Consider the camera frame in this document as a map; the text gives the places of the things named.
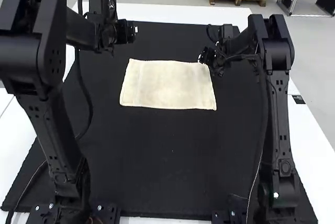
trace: white table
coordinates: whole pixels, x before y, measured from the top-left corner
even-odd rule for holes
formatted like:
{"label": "white table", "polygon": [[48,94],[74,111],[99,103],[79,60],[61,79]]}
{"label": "white table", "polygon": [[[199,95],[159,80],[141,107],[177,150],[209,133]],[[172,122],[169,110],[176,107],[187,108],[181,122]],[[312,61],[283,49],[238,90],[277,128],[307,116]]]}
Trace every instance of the white table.
{"label": "white table", "polygon": [[[118,17],[136,21],[189,24],[234,24],[242,31],[248,25],[248,8],[163,6],[143,4],[118,4]],[[88,3],[83,4],[84,12]],[[66,74],[74,61],[72,47],[66,49]],[[290,81],[288,94],[299,94]],[[333,223],[335,209],[335,152],[318,126],[307,105],[298,105],[288,96],[289,124],[292,153],[300,178],[314,208],[319,224]],[[0,118],[0,203],[3,202],[23,160],[35,139],[35,131],[14,98]],[[7,212],[0,211],[0,223]],[[25,223],[28,214],[14,215],[13,223]],[[153,218],[121,218],[123,224],[148,223],[209,223],[197,220],[172,220]]]}

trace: black mat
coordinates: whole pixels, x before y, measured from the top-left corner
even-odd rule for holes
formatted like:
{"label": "black mat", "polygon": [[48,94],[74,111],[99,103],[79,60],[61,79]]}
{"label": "black mat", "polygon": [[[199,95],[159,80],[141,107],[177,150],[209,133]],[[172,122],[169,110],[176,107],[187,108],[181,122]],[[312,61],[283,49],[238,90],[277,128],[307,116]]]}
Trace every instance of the black mat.
{"label": "black mat", "polygon": [[[136,43],[116,47],[114,58],[81,54],[94,104],[92,125],[80,141],[90,165],[92,198],[115,202],[125,216],[210,219],[212,210],[226,207],[229,193],[248,195],[261,120],[253,68],[234,63],[224,78],[213,78],[217,111],[122,107],[119,95],[129,58],[196,62],[203,47],[210,45],[205,26],[137,25]],[[66,79],[64,98],[78,132],[88,110],[75,67]],[[43,159],[35,141],[2,209],[15,205]],[[18,210],[30,211],[51,196],[45,172]],[[316,223],[304,190],[301,198],[302,218]]]}

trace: black robotic arm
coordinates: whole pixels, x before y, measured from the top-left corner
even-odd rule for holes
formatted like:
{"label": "black robotic arm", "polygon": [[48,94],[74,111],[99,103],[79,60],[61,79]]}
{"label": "black robotic arm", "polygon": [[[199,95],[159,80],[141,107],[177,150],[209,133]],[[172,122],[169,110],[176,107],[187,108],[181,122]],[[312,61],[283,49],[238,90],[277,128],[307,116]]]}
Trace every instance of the black robotic arm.
{"label": "black robotic arm", "polygon": [[[117,18],[116,0],[90,0],[87,19],[69,9],[66,0],[3,0],[0,79],[26,111],[54,183],[54,199],[34,209],[27,223],[85,223],[97,209],[88,202],[90,171],[62,95],[66,44],[113,53],[114,44],[134,39],[133,24]],[[110,216],[99,220],[117,221],[119,211],[110,214],[113,221]]]}
{"label": "black robotic arm", "polygon": [[261,137],[254,158],[249,197],[239,215],[234,211],[233,217],[228,219],[252,223],[251,193],[259,175],[260,207],[254,215],[255,223],[300,223],[295,213],[300,184],[291,153],[287,108],[294,47],[284,17],[272,15],[263,19],[261,15],[250,15],[247,29],[240,33],[236,26],[220,26],[217,40],[210,36],[208,29],[207,34],[216,47],[206,47],[199,62],[208,65],[213,75],[222,77],[233,61],[249,61],[255,67],[263,104]]}

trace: floor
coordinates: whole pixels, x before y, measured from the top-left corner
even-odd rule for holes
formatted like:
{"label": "floor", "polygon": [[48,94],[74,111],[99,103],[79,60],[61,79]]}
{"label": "floor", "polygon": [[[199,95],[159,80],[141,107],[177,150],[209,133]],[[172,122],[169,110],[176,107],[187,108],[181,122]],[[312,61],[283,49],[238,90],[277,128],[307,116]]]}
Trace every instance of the floor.
{"label": "floor", "polygon": [[[295,13],[321,14],[314,6],[308,3],[316,0],[298,0]],[[76,0],[68,0],[72,7]],[[209,6],[208,0],[118,0],[121,3],[145,3],[167,5]],[[231,2],[222,2],[217,6],[234,6]],[[257,3],[242,2],[242,7],[248,7],[253,13],[282,14],[276,0],[268,0],[266,8]],[[291,77],[308,104],[311,112],[317,119],[329,142],[335,149],[335,56],[332,52],[333,30],[335,18],[328,17],[286,17],[286,22],[295,46],[295,62]]]}

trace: white towel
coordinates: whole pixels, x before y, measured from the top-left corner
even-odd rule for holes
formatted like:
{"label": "white towel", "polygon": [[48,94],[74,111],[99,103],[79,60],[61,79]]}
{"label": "white towel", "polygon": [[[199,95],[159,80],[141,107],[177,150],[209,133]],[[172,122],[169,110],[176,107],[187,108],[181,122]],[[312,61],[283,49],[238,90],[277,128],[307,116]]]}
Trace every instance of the white towel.
{"label": "white towel", "polygon": [[120,94],[123,106],[216,110],[206,65],[129,59]]}

